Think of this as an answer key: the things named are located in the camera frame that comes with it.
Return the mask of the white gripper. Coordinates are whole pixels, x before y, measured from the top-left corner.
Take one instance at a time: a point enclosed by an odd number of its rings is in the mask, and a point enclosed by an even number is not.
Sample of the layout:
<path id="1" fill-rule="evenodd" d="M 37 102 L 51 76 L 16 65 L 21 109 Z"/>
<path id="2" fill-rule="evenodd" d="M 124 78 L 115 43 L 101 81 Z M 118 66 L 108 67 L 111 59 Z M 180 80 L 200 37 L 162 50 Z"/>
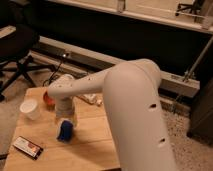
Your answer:
<path id="1" fill-rule="evenodd" d="M 55 101 L 55 121 L 67 119 L 74 126 L 77 125 L 77 115 L 75 113 L 75 104 L 73 98 L 64 98 Z"/>

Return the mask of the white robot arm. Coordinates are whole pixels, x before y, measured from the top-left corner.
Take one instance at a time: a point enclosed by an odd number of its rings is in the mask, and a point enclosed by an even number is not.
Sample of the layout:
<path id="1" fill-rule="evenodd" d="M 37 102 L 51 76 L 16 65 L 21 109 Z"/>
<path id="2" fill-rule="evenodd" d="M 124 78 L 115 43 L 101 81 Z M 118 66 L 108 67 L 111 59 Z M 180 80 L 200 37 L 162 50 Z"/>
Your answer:
<path id="1" fill-rule="evenodd" d="M 178 171 L 158 95 L 160 84 L 158 65 L 138 59 L 81 79 L 64 74 L 47 92 L 58 117 L 73 113 L 73 96 L 102 94 L 122 171 Z"/>

